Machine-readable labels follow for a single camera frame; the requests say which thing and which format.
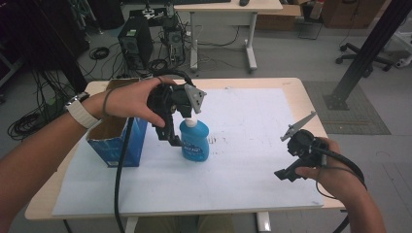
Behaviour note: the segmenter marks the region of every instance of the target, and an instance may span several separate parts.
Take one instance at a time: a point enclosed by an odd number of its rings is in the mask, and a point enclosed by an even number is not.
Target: blue bottle
[[[180,130],[183,157],[195,162],[205,161],[209,156],[209,128],[206,124],[194,117],[186,118],[180,124]]]

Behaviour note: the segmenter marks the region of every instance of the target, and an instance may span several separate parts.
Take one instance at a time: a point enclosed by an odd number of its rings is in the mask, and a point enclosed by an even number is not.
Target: blue cardboard box
[[[125,83],[134,83],[136,80],[113,80],[108,89]],[[117,167],[124,144],[128,120],[125,117],[108,116],[89,130],[87,142],[99,154],[109,167]],[[148,122],[141,118],[134,118],[130,138],[124,158],[124,167],[138,167],[145,141]]]

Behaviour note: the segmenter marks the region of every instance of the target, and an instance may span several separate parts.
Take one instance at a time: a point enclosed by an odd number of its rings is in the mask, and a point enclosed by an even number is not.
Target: table leg
[[[139,217],[137,216],[130,216],[127,218],[127,224],[126,224],[126,229],[125,233],[134,233],[134,229],[136,229],[136,224],[137,221],[139,220]]]
[[[245,40],[246,43],[246,54],[248,55],[249,67],[251,71],[258,68],[257,61],[255,59],[254,48],[252,47],[252,42],[254,40],[255,25],[257,24],[258,13],[252,13],[251,24],[249,26],[249,38]]]
[[[271,232],[269,212],[257,212],[257,232]]]
[[[194,35],[194,12],[190,12],[191,49],[190,49],[190,69],[197,71],[197,40]]]

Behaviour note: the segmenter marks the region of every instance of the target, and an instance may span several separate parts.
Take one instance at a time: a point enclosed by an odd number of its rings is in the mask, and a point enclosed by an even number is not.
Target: bottle label
[[[204,157],[203,149],[194,144],[183,141],[182,148],[186,156],[189,156],[191,159],[198,160]]]

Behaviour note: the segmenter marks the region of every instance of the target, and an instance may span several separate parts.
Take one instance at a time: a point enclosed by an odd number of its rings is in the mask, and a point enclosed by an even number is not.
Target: floor mat
[[[323,96],[330,95],[337,84],[337,82],[303,82],[327,134],[391,135],[358,85],[346,100],[349,111],[329,110]]]

